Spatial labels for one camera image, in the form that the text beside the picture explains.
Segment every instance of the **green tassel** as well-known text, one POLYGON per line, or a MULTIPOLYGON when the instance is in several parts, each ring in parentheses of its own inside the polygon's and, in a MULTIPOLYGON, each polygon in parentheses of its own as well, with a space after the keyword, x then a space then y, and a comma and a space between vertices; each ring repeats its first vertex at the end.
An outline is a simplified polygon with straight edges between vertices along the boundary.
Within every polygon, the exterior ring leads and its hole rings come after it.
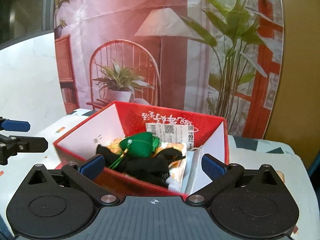
POLYGON ((152 152, 154 152, 161 144, 160 138, 152 136, 152 152))
POLYGON ((124 155, 128 152, 129 147, 130 147, 131 144, 132 144, 132 140, 129 139, 128 142, 127 142, 126 149, 123 151, 122 155, 121 155, 114 163, 112 163, 112 164, 108 167, 109 169, 114 170, 114 169, 119 165, 119 163, 122 161, 124 155))

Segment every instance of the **wooden cabinet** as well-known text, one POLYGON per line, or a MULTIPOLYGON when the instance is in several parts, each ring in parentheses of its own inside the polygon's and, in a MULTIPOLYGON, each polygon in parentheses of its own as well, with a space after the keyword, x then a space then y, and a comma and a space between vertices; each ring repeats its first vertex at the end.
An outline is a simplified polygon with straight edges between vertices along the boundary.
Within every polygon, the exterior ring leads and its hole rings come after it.
POLYGON ((67 114, 79 108, 76 81, 73 71, 70 34, 55 40, 58 75, 67 114))

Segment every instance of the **vase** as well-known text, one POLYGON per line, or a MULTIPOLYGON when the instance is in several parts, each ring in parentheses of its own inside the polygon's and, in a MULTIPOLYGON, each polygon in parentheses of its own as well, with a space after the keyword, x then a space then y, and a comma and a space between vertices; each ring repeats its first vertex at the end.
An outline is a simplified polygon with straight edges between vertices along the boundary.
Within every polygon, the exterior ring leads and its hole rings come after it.
POLYGON ((121 101, 121 102, 130 102, 132 100, 131 91, 116 91, 108 89, 107 91, 107 100, 112 101, 121 101))
POLYGON ((59 26, 54 28, 54 38, 55 39, 60 38, 61 34, 62 34, 62 27, 61 27, 61 25, 59 25, 59 26))

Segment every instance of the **blue clamp handle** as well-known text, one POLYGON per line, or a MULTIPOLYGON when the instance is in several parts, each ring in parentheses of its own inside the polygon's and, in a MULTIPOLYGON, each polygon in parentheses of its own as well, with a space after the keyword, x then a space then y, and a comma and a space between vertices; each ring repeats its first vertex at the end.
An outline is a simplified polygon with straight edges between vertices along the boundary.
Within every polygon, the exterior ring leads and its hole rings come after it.
POLYGON ((104 165, 104 157, 101 154, 97 154, 81 166, 77 166, 77 170, 89 180, 94 180, 103 171, 104 165))
POLYGON ((205 154, 202 157, 201 168, 212 181, 226 174, 229 169, 228 165, 212 157, 210 154, 205 154))
POLYGON ((25 121, 6 119, 2 123, 0 123, 0 128, 5 131, 28 132, 30 130, 30 124, 25 121))

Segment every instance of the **crosshair mark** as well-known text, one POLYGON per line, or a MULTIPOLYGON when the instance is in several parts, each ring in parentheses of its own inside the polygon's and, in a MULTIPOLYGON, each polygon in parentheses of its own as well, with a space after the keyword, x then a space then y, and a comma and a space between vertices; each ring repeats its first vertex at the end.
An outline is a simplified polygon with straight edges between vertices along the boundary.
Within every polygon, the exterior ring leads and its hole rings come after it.
POLYGON ((159 201, 159 200, 157 200, 157 199, 153 199, 153 200, 151 200, 151 201, 149 201, 149 202, 151 202, 151 204, 155 205, 155 204, 158 204, 158 203, 161 202, 161 201, 159 201))

